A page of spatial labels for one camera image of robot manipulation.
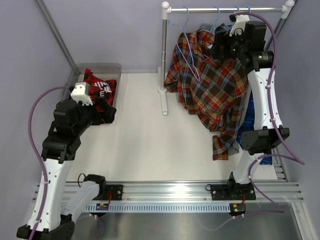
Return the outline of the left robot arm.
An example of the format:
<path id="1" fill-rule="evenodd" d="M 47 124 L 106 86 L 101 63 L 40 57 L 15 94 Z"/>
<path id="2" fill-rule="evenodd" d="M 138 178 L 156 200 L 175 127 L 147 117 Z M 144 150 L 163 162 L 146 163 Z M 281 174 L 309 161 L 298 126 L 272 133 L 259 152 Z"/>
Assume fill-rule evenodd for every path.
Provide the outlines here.
<path id="1" fill-rule="evenodd" d="M 65 184 L 82 134 L 91 125 L 112 123 L 116 111 L 103 97 L 94 103 L 69 98 L 56 105 L 42 152 L 37 154 L 42 177 L 34 209 L 28 223 L 17 229 L 17 238 L 69 240 L 76 221 L 92 200 L 116 200 L 116 192 L 107 186 L 104 176 L 88 174 L 66 206 L 62 206 Z"/>

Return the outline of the red black plaid shirt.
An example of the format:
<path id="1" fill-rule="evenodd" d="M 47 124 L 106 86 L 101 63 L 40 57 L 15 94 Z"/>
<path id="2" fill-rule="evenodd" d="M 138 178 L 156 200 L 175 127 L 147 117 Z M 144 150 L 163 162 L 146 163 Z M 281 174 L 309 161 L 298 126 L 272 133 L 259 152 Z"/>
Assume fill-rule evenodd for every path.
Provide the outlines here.
<path id="1" fill-rule="evenodd" d="M 113 106 L 117 88 L 116 79 L 100 79 L 89 68 L 86 68 L 83 81 L 90 85 L 90 96 L 93 102 L 98 97 L 104 97 Z"/>

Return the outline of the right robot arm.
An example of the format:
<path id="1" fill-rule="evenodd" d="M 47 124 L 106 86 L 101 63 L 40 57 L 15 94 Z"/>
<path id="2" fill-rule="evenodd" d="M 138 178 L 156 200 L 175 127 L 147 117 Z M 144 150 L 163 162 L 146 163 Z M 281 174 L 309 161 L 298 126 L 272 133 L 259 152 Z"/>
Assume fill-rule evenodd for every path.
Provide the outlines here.
<path id="1" fill-rule="evenodd" d="M 238 59 L 244 67 L 253 97 L 254 127 L 242 133 L 243 152 L 226 184 L 210 185 L 214 201 L 255 200 L 255 188 L 250 182 L 259 161 L 271 154 L 290 135 L 278 113 L 274 90 L 274 53 L 265 49 L 267 26 L 261 21 L 248 21 L 244 27 L 230 31 L 219 27 L 212 47 L 214 59 Z"/>

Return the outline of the brown orange plaid shirt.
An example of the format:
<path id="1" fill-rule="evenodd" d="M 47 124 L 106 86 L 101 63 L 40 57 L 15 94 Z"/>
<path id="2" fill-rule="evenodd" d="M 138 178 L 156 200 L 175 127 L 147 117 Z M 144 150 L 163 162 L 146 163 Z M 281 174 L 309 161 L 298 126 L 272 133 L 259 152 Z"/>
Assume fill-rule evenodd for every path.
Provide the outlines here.
<path id="1" fill-rule="evenodd" d="M 211 132 L 212 159 L 227 160 L 241 126 L 248 89 L 245 68 L 237 59 L 215 60 L 210 45 L 214 36 L 205 31 L 181 33 L 175 44 L 164 86 L 197 115 Z"/>

